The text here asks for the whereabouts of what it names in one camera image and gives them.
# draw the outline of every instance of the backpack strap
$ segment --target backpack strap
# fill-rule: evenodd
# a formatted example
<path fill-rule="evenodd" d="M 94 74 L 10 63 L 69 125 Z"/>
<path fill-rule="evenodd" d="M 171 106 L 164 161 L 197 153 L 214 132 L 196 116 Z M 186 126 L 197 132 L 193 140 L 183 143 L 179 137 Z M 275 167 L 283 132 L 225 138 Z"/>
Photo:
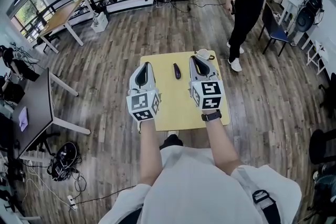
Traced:
<path fill-rule="evenodd" d="M 267 191 L 260 189 L 250 179 L 245 169 L 238 169 L 238 172 L 251 190 L 253 202 L 263 211 L 268 224 L 281 224 L 280 214 L 275 200 L 269 196 Z"/>

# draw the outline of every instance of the yellow table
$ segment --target yellow table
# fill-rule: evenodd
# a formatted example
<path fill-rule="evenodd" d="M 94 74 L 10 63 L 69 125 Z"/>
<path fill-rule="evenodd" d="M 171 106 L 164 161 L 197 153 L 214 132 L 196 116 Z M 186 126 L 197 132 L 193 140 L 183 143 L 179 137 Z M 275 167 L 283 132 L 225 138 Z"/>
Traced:
<path fill-rule="evenodd" d="M 211 63 L 221 73 L 214 51 L 210 51 L 215 59 Z M 161 94 L 161 103 L 155 118 L 157 131 L 177 131 L 187 129 L 205 128 L 201 119 L 201 110 L 196 107 L 195 101 L 190 97 L 189 82 L 189 58 L 193 51 L 177 52 L 173 54 L 160 54 L 141 57 L 141 63 L 150 62 L 153 67 L 156 84 Z M 174 74 L 173 63 L 176 63 L 181 71 L 181 79 L 177 80 Z M 222 123 L 230 123 L 226 98 L 221 107 Z"/>

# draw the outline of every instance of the blue chair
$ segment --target blue chair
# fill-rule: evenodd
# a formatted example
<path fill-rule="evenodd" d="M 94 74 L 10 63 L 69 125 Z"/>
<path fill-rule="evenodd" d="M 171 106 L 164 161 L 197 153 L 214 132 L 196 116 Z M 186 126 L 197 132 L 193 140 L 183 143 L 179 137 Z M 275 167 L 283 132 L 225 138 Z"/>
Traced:
<path fill-rule="evenodd" d="M 275 19 L 273 12 L 271 10 L 271 8 L 269 7 L 269 5 L 266 3 L 265 5 L 265 9 L 264 9 L 264 13 L 263 13 L 263 23 L 264 26 L 262 27 L 263 29 L 261 30 L 260 36 L 258 38 L 258 40 L 261 39 L 261 35 L 264 32 L 264 29 L 266 28 L 269 36 L 270 36 L 270 40 L 267 43 L 267 46 L 264 50 L 264 52 L 262 54 L 265 54 L 265 51 L 267 50 L 268 46 L 270 45 L 271 41 L 274 40 L 273 44 L 275 43 L 275 41 L 280 40 L 284 43 L 283 47 L 280 50 L 280 53 L 278 56 L 280 56 L 280 54 L 282 53 L 283 49 L 285 48 L 285 45 L 287 44 L 287 42 L 289 42 L 288 37 L 286 36 L 284 30 L 282 29 L 281 25 L 278 25 L 277 20 Z"/>

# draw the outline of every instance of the hand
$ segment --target hand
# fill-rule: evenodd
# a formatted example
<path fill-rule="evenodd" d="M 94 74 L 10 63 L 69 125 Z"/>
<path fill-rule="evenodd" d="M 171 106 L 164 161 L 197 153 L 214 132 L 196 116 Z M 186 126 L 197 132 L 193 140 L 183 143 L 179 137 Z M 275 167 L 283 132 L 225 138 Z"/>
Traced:
<path fill-rule="evenodd" d="M 232 4 L 231 3 L 227 3 L 225 4 L 225 9 L 232 12 Z"/>

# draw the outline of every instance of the black watch strap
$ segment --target black watch strap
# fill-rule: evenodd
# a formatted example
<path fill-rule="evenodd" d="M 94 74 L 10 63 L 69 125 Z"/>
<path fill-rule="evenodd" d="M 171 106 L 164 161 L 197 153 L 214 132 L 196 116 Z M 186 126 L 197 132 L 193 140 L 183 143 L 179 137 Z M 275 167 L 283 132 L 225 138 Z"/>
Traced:
<path fill-rule="evenodd" d="M 209 115 L 204 115 L 202 114 L 202 120 L 203 121 L 212 121 L 212 120 L 215 120 L 217 118 L 222 118 L 222 114 L 220 112 L 220 110 L 217 109 L 216 112 L 212 113 L 212 114 L 209 114 Z"/>

